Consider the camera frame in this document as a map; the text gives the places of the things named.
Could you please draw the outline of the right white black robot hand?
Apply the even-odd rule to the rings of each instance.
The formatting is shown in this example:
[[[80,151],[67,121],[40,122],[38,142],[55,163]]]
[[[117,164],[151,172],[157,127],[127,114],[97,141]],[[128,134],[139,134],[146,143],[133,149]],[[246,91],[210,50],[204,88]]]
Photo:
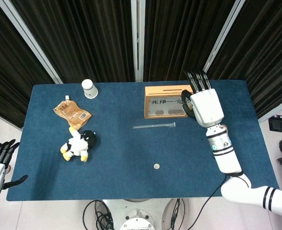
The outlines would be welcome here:
[[[203,70],[184,70],[192,92],[181,92],[181,105],[188,117],[193,118],[201,127],[209,128],[221,123],[224,118],[216,90],[212,87]]]

